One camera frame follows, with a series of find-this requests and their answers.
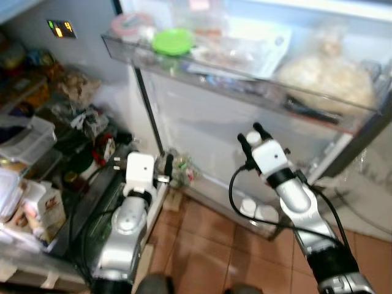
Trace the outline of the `colourful snack packet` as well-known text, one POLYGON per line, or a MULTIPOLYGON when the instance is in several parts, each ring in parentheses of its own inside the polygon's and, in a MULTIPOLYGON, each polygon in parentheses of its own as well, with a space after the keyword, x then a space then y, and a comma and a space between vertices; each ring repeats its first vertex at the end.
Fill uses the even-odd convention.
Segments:
POLYGON ((189 187, 190 184, 200 176, 198 167, 188 153, 179 153, 174 148, 169 148, 168 155, 173 155, 173 171, 169 186, 172 188, 189 187))

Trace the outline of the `robot left leg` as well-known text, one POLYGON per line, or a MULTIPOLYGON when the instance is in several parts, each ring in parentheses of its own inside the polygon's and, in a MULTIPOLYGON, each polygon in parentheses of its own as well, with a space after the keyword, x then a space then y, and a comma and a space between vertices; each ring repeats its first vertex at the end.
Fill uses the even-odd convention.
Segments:
POLYGON ((166 274, 154 273, 144 277, 134 294, 176 294, 173 278, 166 274))

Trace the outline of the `clear bag white food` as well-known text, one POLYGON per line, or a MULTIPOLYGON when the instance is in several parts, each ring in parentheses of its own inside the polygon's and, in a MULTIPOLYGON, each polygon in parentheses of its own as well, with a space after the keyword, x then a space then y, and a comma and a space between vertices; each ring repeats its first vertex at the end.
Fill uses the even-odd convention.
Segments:
POLYGON ((360 115, 375 109, 375 92, 369 72, 344 56, 345 29, 344 23, 323 24, 312 36, 310 50, 284 62, 275 78, 305 106, 360 115))

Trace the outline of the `green round lid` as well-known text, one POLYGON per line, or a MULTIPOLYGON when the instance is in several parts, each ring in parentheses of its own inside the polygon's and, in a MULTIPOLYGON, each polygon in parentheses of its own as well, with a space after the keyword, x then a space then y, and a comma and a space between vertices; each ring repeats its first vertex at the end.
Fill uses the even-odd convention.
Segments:
POLYGON ((154 35, 151 46, 156 53, 181 56, 194 46, 194 38, 186 29, 165 29, 154 35))

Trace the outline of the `pink rimmed clear container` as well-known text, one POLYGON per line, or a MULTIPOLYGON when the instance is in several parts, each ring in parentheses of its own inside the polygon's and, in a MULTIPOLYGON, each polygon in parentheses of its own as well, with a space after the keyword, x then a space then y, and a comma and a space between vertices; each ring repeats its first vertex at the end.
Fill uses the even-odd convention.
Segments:
POLYGON ((112 20, 110 30, 124 42, 149 42, 155 34, 156 25, 146 12, 122 13, 112 20))

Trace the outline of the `clear door shelf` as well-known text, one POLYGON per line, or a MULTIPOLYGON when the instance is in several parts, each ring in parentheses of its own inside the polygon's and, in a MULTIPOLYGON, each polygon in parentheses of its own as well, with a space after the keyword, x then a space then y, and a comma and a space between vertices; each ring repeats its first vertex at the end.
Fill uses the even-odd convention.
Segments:
POLYGON ((252 78, 241 71, 213 67, 199 62, 190 53, 160 55, 151 45, 131 43, 106 32, 101 35, 111 58, 143 71, 226 96, 271 112, 308 121, 345 134, 356 134, 370 121, 383 116, 384 82, 373 81, 371 106, 363 106, 334 96, 289 86, 275 80, 252 78))

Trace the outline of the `white milk carton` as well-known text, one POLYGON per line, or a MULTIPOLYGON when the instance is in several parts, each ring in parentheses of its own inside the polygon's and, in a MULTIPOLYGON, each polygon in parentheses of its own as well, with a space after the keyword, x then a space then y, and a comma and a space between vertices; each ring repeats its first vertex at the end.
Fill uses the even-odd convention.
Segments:
POLYGON ((48 181, 25 180, 24 183, 21 208, 28 219, 32 235, 42 246, 48 247, 66 221, 61 190, 48 181))

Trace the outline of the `dark plastic bag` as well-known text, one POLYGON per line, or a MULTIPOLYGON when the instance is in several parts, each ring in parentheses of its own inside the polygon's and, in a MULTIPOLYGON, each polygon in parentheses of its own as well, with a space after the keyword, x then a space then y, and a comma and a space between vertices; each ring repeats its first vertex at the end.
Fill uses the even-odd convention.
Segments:
POLYGON ((110 125, 110 118, 92 104, 84 106, 69 100, 62 101, 51 106, 51 112, 88 139, 96 139, 110 125))

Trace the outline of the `brown food bag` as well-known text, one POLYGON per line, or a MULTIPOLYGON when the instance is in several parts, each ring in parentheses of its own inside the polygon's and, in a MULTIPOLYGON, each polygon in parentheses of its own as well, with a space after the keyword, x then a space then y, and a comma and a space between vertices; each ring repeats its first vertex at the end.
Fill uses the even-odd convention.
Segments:
POLYGON ((93 78, 76 69, 67 69, 56 79, 56 89, 65 95, 68 100, 82 107, 92 103, 94 96, 100 89, 102 81, 93 78))

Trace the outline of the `white refrigerator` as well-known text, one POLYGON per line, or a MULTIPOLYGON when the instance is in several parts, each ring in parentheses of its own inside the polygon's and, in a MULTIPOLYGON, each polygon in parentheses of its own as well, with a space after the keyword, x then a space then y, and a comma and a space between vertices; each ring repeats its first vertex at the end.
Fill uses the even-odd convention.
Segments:
MULTIPOLYGON (((56 135, 55 145, 33 165, 0 157, 0 293, 93 294, 91 272, 107 242, 111 212, 125 199, 126 171, 112 168, 112 160, 134 151, 150 154, 154 174, 162 174, 157 166, 165 157, 137 70, 111 58, 101 38, 112 33, 115 17, 129 12, 130 0, 0 0, 0 145, 34 116, 53 123, 56 135), (47 20, 69 21, 76 39, 54 36, 47 20), (110 125, 96 139, 51 112, 54 104, 68 101, 55 85, 67 69, 102 81, 91 104, 110 125), (21 208, 25 180, 48 181, 61 190, 66 221, 48 247, 32 235, 21 208)), ((167 193, 167 184, 154 187, 130 294, 148 276, 148 240, 167 193)))

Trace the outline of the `fridge display panel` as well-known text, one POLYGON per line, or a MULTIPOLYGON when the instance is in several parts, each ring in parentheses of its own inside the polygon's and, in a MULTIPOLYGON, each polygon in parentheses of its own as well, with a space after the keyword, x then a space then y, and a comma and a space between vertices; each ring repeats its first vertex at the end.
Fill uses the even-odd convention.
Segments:
POLYGON ((76 39, 75 31, 69 21, 47 20, 48 27, 59 39, 76 39))

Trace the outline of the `white plastic packet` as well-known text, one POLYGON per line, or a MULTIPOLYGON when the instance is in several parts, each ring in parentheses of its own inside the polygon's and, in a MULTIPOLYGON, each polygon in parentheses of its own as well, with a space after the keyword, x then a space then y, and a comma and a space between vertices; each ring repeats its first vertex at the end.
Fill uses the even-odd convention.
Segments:
POLYGON ((194 33, 194 47, 184 70, 235 80, 271 78, 292 39, 292 28, 244 18, 199 16, 187 27, 194 33))

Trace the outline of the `robot leg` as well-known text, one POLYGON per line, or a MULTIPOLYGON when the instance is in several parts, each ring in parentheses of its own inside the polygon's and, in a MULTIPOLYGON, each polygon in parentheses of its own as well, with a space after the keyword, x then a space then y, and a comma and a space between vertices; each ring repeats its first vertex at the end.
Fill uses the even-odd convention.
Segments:
POLYGON ((176 294, 173 278, 166 274, 154 273, 144 277, 134 294, 176 294))
POLYGON ((225 294, 264 294, 263 291, 249 284, 235 284, 227 289, 225 294))

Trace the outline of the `robot right leg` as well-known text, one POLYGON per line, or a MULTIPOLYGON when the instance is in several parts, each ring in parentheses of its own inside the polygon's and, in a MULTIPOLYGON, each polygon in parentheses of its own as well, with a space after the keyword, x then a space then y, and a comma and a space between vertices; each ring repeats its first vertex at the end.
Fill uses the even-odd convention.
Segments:
POLYGON ((249 284, 235 284, 227 289, 225 294, 264 294, 263 291, 249 284))

